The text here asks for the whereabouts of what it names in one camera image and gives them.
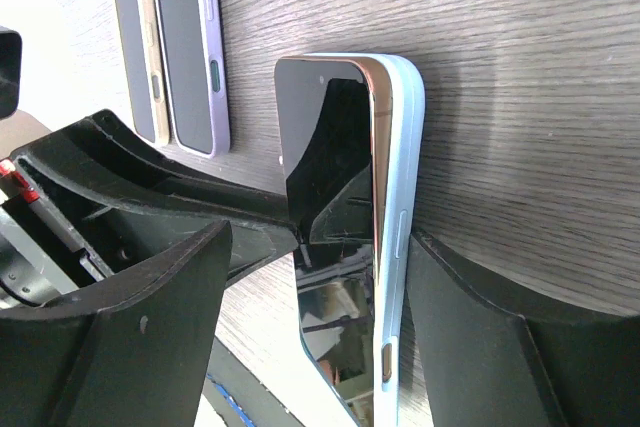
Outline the beige phone case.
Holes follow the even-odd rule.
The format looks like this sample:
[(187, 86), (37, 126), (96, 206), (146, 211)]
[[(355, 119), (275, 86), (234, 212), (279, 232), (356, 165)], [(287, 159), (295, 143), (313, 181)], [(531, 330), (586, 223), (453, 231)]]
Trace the beige phone case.
[(142, 138), (154, 146), (162, 147), (166, 146), (170, 141), (170, 125), (165, 97), (157, 15), (154, 0), (138, 0), (138, 5), (156, 140), (151, 143)]

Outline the lavender phone case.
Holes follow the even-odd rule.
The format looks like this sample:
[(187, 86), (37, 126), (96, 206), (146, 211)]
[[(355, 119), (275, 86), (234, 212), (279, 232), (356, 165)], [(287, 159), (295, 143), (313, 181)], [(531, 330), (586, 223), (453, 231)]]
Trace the lavender phone case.
[[(159, 19), (159, 9), (157, 0), (155, 0), (156, 9)], [(181, 149), (191, 152), (195, 155), (210, 159), (218, 155), (225, 154), (230, 149), (230, 125), (228, 113), (228, 95), (226, 87), (226, 72), (224, 59), (224, 43), (223, 29), (221, 22), (221, 13), (219, 0), (198, 0), (201, 21), (201, 33), (203, 40), (204, 59), (206, 68), (207, 84), (209, 89), (210, 113), (211, 113), (211, 129), (213, 134), (214, 151), (209, 157), (201, 155), (190, 149), (183, 148), (175, 139), (174, 128), (173, 137), (175, 142)], [(165, 71), (165, 62), (163, 54), (163, 46), (160, 37), (160, 19), (159, 19), (159, 39), (162, 49), (162, 57)], [(167, 76), (166, 92), (169, 106)]]

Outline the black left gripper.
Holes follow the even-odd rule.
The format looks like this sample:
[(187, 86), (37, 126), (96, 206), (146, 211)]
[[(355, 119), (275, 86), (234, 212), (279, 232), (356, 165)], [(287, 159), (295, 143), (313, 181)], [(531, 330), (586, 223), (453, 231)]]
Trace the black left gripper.
[(219, 221), (229, 285), (300, 242), (283, 197), (173, 161), (99, 111), (1, 160), (1, 307), (39, 307)]

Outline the black gold smartphone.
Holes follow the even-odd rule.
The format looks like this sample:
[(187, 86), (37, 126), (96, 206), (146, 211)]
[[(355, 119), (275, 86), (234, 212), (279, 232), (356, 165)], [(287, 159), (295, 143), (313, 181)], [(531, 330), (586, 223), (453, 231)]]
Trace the black gold smartphone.
[(384, 223), (391, 79), (361, 54), (274, 72), (301, 341), (354, 426), (374, 422), (374, 277)]

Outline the light blue phone case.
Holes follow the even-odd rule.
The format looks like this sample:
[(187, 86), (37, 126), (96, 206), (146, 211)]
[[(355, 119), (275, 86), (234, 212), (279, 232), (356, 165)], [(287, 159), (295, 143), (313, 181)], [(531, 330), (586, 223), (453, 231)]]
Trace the light blue phone case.
[(416, 66), (398, 55), (320, 52), (302, 58), (349, 62), (358, 67), (369, 87), (376, 254), (373, 420), (376, 426), (396, 426), (399, 337), (426, 111), (424, 82)]

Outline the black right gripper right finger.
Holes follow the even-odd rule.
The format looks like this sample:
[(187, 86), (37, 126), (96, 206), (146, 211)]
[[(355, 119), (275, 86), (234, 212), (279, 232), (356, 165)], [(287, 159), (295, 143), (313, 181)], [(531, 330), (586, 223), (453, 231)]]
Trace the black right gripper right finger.
[(556, 300), (423, 232), (406, 289), (438, 426), (635, 426), (639, 319)]

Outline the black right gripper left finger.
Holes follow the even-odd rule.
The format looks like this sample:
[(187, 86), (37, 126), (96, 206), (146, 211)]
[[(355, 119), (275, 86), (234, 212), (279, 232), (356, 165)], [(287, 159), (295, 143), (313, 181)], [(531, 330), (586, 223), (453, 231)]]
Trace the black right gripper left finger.
[(230, 265), (215, 222), (41, 307), (1, 313), (5, 426), (194, 424)]

